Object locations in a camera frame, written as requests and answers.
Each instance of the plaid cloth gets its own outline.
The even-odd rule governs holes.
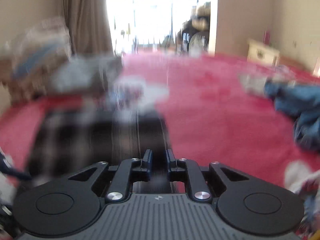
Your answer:
[[[117,165],[168,147],[164,120],[155,111],[55,110],[41,125],[27,170],[34,180],[45,178],[36,186],[96,162]]]

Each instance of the wall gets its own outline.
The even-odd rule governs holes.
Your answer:
[[[247,56],[248,38],[272,27],[272,0],[218,0],[216,53]]]
[[[39,21],[58,15],[61,0],[0,0],[0,46]],[[9,95],[0,86],[0,112]]]
[[[274,0],[272,44],[313,70],[320,57],[320,0]]]

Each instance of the blue denim clothing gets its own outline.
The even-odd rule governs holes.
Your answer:
[[[275,110],[295,119],[294,141],[307,150],[320,151],[320,86],[267,82],[265,95]]]

